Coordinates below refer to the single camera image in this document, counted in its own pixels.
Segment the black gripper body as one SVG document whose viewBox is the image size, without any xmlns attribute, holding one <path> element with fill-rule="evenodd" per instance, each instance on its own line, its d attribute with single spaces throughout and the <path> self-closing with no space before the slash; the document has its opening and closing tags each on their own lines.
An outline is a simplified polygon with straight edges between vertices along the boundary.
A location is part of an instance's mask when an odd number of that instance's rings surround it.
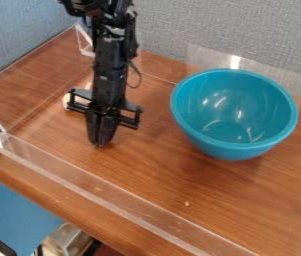
<svg viewBox="0 0 301 256">
<path fill-rule="evenodd" d="M 69 108 L 71 111 L 85 114 L 89 107 L 93 107 L 102 115 L 112 112 L 120 125 L 132 129 L 137 129 L 140 127 L 144 109 L 138 105 L 133 104 L 126 98 L 122 98 L 116 105 L 98 105 L 93 100 L 93 92 L 89 89 L 73 88 L 67 93 L 71 94 L 69 102 Z"/>
</svg>

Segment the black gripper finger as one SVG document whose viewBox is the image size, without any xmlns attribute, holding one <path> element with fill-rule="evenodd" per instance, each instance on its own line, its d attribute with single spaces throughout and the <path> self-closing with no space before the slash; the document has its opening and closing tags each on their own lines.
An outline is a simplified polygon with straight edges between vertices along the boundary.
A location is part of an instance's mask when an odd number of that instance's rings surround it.
<svg viewBox="0 0 301 256">
<path fill-rule="evenodd" d="M 118 122 L 113 116 L 105 116 L 101 122 L 101 145 L 106 146 L 112 141 L 118 127 Z"/>
<path fill-rule="evenodd" d="M 86 128 L 90 142 L 95 146 L 101 146 L 101 115 L 95 112 L 86 112 Z"/>
</svg>

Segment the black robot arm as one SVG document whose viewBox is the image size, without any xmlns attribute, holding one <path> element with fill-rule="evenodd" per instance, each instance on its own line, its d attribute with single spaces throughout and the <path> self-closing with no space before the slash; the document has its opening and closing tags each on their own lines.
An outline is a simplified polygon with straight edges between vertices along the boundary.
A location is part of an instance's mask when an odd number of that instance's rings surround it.
<svg viewBox="0 0 301 256">
<path fill-rule="evenodd" d="M 69 91 L 67 108 L 86 116 L 87 137 L 104 147 L 117 128 L 140 127 L 142 108 L 126 99 L 129 67 L 137 69 L 137 11 L 133 0 L 58 0 L 70 16 L 91 29 L 93 88 Z"/>
</svg>

